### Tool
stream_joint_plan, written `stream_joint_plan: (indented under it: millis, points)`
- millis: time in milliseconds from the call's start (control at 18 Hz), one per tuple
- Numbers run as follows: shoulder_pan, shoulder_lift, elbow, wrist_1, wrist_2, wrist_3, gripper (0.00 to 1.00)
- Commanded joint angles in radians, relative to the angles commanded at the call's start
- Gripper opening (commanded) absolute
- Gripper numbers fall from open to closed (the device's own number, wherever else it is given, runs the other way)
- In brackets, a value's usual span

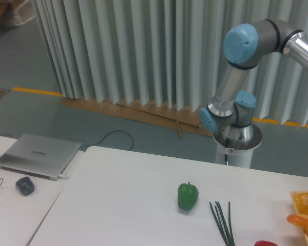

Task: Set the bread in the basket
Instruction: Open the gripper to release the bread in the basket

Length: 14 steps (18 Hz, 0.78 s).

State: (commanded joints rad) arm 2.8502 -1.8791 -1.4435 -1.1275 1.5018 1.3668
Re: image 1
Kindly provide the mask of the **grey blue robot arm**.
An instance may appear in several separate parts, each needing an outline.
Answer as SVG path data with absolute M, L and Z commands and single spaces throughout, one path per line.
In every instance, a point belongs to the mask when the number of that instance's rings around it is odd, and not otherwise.
M 308 37 L 286 21 L 263 19 L 228 31 L 223 41 L 228 67 L 211 102 L 199 111 L 206 130 L 216 132 L 229 125 L 245 128 L 252 124 L 256 103 L 242 102 L 239 97 L 255 97 L 240 89 L 248 71 L 257 66 L 261 57 L 274 52 L 308 69 Z

